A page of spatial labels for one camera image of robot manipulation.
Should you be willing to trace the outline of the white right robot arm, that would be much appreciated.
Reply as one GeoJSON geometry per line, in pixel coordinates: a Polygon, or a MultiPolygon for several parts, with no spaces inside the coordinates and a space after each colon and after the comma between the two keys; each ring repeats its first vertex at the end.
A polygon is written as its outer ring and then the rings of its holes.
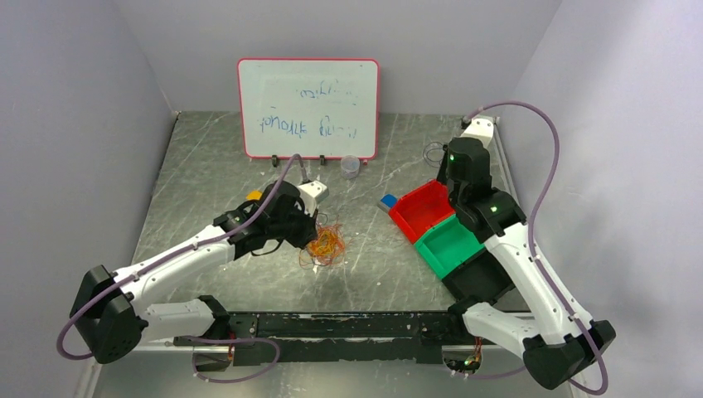
{"type": "Polygon", "coordinates": [[[454,305],[447,324],[458,343],[483,337],[523,360],[532,378],[554,390],[601,359],[616,338],[560,281],[530,232],[524,211],[492,185],[490,154],[477,138],[454,138],[439,173],[459,223],[498,268],[484,294],[454,305]]]}

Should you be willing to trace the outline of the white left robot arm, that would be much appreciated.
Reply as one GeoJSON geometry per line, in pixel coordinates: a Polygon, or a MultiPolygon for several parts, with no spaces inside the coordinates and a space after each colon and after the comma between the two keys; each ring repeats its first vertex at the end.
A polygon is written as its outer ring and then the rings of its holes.
{"type": "Polygon", "coordinates": [[[216,345],[234,337],[230,315],[210,295],[181,303],[157,300],[205,270],[267,255],[269,242],[305,248],[318,237],[318,207],[328,195],[320,181],[276,182],[160,255],[115,271],[94,267],[81,281],[71,326],[100,364],[117,361],[141,342],[193,336],[216,345]]]}

